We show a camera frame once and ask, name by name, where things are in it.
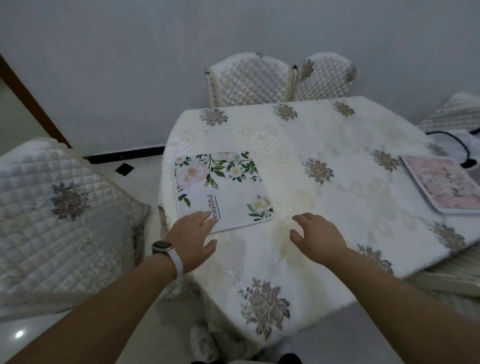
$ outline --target tiled floor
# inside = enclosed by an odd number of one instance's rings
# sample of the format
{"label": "tiled floor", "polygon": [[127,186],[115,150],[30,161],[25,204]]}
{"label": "tiled floor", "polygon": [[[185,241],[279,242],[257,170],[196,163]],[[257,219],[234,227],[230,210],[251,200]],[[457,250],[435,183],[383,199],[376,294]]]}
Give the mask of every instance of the tiled floor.
{"label": "tiled floor", "polygon": [[[133,167],[126,176],[115,170]],[[160,234],[157,196],[161,156],[97,164],[96,168],[138,200],[152,206],[145,239],[149,247]],[[203,318],[201,300],[157,301],[130,338],[118,364],[188,364],[190,327]],[[4,363],[65,315],[48,315],[0,324],[0,363]],[[363,308],[357,303],[292,338],[293,351],[305,364],[402,363]]]}

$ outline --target black baseboard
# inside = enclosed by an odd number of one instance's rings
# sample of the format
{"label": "black baseboard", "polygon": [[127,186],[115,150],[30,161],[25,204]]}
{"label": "black baseboard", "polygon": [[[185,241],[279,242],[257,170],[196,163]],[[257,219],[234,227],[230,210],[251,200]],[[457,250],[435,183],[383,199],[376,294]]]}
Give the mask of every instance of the black baseboard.
{"label": "black baseboard", "polygon": [[127,152],[117,152],[108,154],[98,154],[96,156],[84,157],[92,164],[116,162],[124,159],[145,158],[151,156],[159,156],[163,154],[164,146],[155,146],[153,148],[129,150]]}

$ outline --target door frame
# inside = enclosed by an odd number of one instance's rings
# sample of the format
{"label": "door frame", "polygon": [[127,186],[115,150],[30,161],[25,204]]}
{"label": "door frame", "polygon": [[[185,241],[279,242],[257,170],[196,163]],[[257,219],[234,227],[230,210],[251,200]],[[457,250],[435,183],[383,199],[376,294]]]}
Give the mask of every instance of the door frame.
{"label": "door frame", "polygon": [[32,94],[24,86],[22,81],[17,77],[15,72],[8,65],[6,60],[0,54],[0,78],[10,88],[10,90],[17,96],[20,102],[27,108],[27,110],[33,115],[43,129],[52,138],[57,139],[60,143],[64,143],[68,148],[72,146],[58,130],[53,121],[43,111],[42,107],[38,104]]}

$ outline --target table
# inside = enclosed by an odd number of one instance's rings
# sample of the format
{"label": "table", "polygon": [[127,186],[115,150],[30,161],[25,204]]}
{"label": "table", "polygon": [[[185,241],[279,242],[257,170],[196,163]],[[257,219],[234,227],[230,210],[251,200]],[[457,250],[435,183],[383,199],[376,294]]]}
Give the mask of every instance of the table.
{"label": "table", "polygon": [[290,242],[291,216],[336,224],[348,246],[405,278],[480,238],[479,217],[439,216],[398,164],[432,155],[416,126],[365,97],[187,110],[164,152],[161,205],[178,218],[171,161],[249,150],[276,209],[266,223],[214,234],[217,250],[192,272],[211,329],[230,330],[255,350],[355,301],[328,269]]}

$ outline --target forearm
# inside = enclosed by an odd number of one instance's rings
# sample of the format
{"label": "forearm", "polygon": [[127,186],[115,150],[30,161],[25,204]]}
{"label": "forearm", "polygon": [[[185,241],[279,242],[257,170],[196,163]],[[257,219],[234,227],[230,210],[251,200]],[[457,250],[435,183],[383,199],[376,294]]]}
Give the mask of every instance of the forearm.
{"label": "forearm", "polygon": [[175,275],[167,255],[147,258],[45,331],[8,364],[115,363],[145,312]]}
{"label": "forearm", "polygon": [[327,267],[405,363],[480,363],[480,327],[353,250]]}

